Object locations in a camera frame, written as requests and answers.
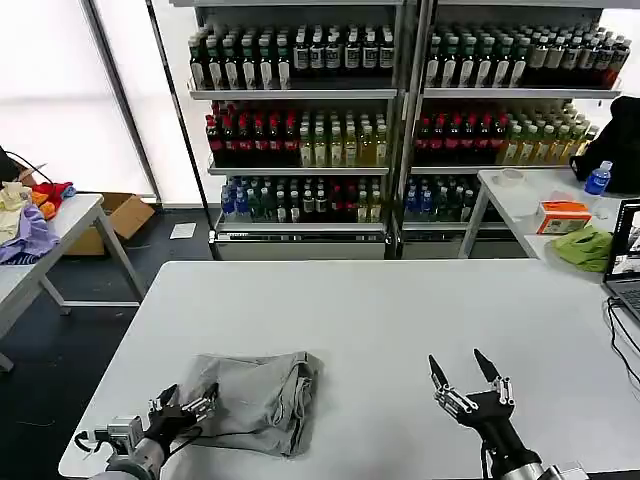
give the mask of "water bottle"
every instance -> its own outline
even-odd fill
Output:
[[[584,184],[584,191],[591,195],[602,195],[605,188],[611,180],[611,166],[613,162],[604,161],[600,164],[600,168],[596,168],[591,172],[587,182]]]

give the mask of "purple cloth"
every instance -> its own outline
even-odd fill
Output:
[[[49,231],[47,221],[35,205],[27,205],[20,213],[18,235],[0,245],[0,263],[5,263],[20,253],[42,257],[60,239]]]

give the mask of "shelf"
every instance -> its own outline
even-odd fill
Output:
[[[464,231],[467,229],[467,222],[404,222],[402,231],[404,232],[440,232],[440,231]],[[509,227],[502,222],[483,222],[480,230],[509,230]]]
[[[231,176],[262,176],[273,175],[281,177],[290,176],[336,176],[336,175],[357,175],[357,176],[383,176],[389,173],[386,167],[355,167],[355,168],[234,168],[234,167],[209,167],[211,175],[231,175]]]
[[[382,223],[218,223],[217,233],[246,234],[302,234],[302,233],[384,233]]]
[[[611,100],[620,90],[590,90],[580,88],[425,88],[427,98],[582,98]]]
[[[505,168],[515,168],[517,170],[547,170],[569,168],[568,165],[451,165],[451,166],[434,166],[434,167],[411,167],[413,175],[473,175],[480,170],[503,170]]]
[[[402,0],[169,0],[174,7],[287,7],[402,5]]]
[[[386,79],[353,79],[353,86],[388,85]],[[345,81],[335,82],[332,79],[323,81],[302,81],[300,86],[315,88],[292,88],[290,90],[196,90],[193,81],[187,83],[189,94],[194,100],[390,100],[395,98],[395,88],[317,88],[322,85],[346,86]]]

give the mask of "green cloth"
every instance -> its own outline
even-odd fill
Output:
[[[609,261],[612,236],[589,225],[551,241],[556,253],[580,270],[604,272]]]

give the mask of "beverage display rack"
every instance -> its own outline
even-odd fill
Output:
[[[246,101],[273,104],[278,101],[302,102],[304,105],[318,105],[317,108],[327,108],[323,102],[330,101],[344,105],[344,109],[354,108],[357,102],[385,102],[386,119],[388,124],[389,148],[388,161],[385,167],[274,167],[235,168],[216,166],[209,159],[207,169],[210,175],[227,176],[271,176],[271,177],[333,177],[333,176],[379,176],[381,191],[387,208],[383,209],[381,222],[376,223],[243,223],[225,222],[222,215],[211,225],[210,246],[216,259],[379,259],[397,258],[402,256],[402,244],[405,237],[420,232],[441,234],[443,238],[451,235],[463,235],[466,222],[441,221],[421,222],[404,219],[404,195],[408,176],[415,175],[475,175],[481,169],[500,169],[501,165],[434,165],[413,166],[413,145],[416,134],[416,121],[419,118],[423,104],[430,101],[447,101],[448,99],[469,100],[535,100],[548,99],[592,99],[611,100],[620,91],[616,83],[610,90],[592,88],[425,88],[424,69],[427,58],[428,39],[434,31],[436,20],[451,22],[465,22],[472,19],[478,23],[483,21],[516,22],[522,21],[522,9],[535,18],[528,18],[529,22],[546,24],[577,23],[578,20],[597,20],[603,8],[640,8],[637,0],[168,0],[174,7],[193,8],[202,27],[206,14],[220,15],[221,23],[240,24],[244,8],[251,9],[255,14],[256,8],[263,8],[270,12],[270,17],[261,19],[263,25],[290,25],[316,23],[316,18],[299,18],[300,12],[311,9],[318,11],[319,7],[332,7],[326,10],[334,21],[342,21],[339,14],[341,9],[387,9],[392,12],[384,20],[377,23],[392,25],[395,39],[395,57],[393,74],[388,85],[381,85],[379,81],[368,82],[367,79],[348,79],[338,82],[332,88],[330,82],[319,86],[319,82],[304,82],[292,85],[290,89],[281,90],[277,83],[270,90],[203,90],[195,88],[191,80],[187,89],[192,101]],[[290,8],[296,8],[297,17],[287,16]],[[358,18],[360,24],[369,21]],[[252,25],[253,18],[246,19]],[[155,28],[156,40],[159,45],[159,30]],[[188,141],[188,133],[183,125],[183,135]],[[541,168],[540,166],[517,168]],[[546,165],[542,168],[565,168],[558,165]],[[203,196],[203,204],[209,202]],[[496,232],[507,230],[501,222],[484,222],[481,230]]]

